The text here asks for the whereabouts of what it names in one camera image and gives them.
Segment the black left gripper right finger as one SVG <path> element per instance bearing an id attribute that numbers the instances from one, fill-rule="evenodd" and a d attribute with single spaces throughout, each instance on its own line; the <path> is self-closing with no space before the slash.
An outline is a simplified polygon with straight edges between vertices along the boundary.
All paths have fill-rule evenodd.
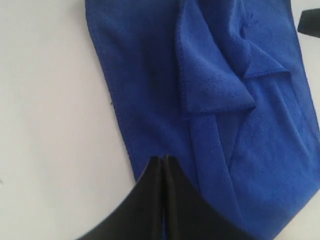
<path id="1" fill-rule="evenodd" d="M 165 231 L 168 240 L 251 240 L 202 198 L 177 158 L 165 156 Z"/>

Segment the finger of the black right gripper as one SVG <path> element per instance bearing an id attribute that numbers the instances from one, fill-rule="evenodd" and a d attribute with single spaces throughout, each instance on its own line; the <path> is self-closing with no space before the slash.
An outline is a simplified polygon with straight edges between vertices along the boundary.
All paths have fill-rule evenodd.
<path id="1" fill-rule="evenodd" d="M 297 31 L 307 36 L 320 38 L 320 9 L 303 10 L 300 15 Z"/>

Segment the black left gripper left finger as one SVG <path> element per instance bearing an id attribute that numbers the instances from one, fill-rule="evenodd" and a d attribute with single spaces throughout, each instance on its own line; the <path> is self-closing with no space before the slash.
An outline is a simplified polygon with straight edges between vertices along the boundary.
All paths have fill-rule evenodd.
<path id="1" fill-rule="evenodd" d="M 134 188 L 81 240 L 161 240 L 163 238 L 162 160 L 151 157 Z"/>

